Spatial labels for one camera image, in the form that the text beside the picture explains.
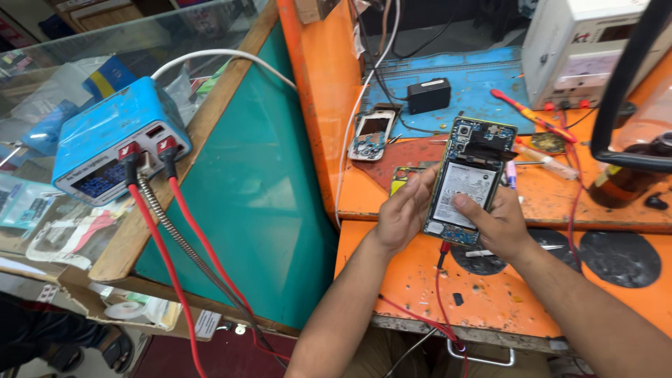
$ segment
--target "man's right hand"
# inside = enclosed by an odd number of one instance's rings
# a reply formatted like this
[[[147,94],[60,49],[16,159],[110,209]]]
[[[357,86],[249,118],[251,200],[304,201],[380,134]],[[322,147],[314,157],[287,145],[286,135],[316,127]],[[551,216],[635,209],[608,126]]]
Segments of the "man's right hand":
[[[535,250],[530,246],[538,246],[528,233],[515,190],[499,187],[490,214],[464,194],[456,194],[453,203],[478,227],[483,245],[507,262],[511,263],[526,251]]]

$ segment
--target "blue silicone mat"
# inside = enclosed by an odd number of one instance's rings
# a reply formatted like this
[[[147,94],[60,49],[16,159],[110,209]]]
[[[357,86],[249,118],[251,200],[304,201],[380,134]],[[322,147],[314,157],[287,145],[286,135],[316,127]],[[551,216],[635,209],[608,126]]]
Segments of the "blue silicone mat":
[[[403,103],[401,116],[411,127],[425,130],[450,131],[458,115],[490,120],[518,127],[519,134],[534,133],[534,123],[523,117],[513,106],[494,98],[490,89],[499,89],[505,95],[529,107],[525,80],[522,77],[520,46],[495,48],[465,53],[442,53],[404,61],[384,61],[379,72],[385,78],[390,92],[399,98],[407,96],[406,87],[438,77],[447,77],[452,87],[450,106],[432,112],[409,114]],[[365,93],[362,110],[371,110],[378,102],[389,102],[376,78],[371,79]],[[396,122],[390,138],[422,138],[427,133],[408,130]]]

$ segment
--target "forearm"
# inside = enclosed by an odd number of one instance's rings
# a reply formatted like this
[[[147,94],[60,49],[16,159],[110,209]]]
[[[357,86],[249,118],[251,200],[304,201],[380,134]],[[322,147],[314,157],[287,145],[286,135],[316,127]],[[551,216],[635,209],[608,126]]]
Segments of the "forearm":
[[[600,377],[669,375],[672,340],[627,305],[538,245],[511,265]]]
[[[371,320],[388,260],[369,233],[301,331],[285,377],[338,378]]]

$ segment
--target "metal handle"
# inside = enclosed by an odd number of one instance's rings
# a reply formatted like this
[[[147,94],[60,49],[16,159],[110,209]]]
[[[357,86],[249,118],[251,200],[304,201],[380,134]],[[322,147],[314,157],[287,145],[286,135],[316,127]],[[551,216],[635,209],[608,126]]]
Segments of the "metal handle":
[[[453,356],[454,358],[464,360],[464,356],[460,356],[459,354],[453,351],[453,343],[452,341],[450,341],[450,339],[448,339],[448,353],[450,353],[450,355]],[[468,357],[468,360],[470,363],[482,363],[499,367],[512,367],[513,365],[515,365],[515,350],[513,348],[509,348],[509,362],[507,363],[501,363],[499,361],[482,360],[481,358],[474,358],[474,357]]]

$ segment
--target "phone battery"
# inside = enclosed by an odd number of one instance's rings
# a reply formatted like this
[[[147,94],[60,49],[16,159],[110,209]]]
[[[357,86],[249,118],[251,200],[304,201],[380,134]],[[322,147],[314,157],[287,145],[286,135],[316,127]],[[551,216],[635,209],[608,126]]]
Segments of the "phone battery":
[[[432,217],[475,230],[476,225],[460,214],[453,205],[453,196],[457,193],[466,194],[479,206],[484,207],[496,175],[496,172],[487,169],[449,163]]]

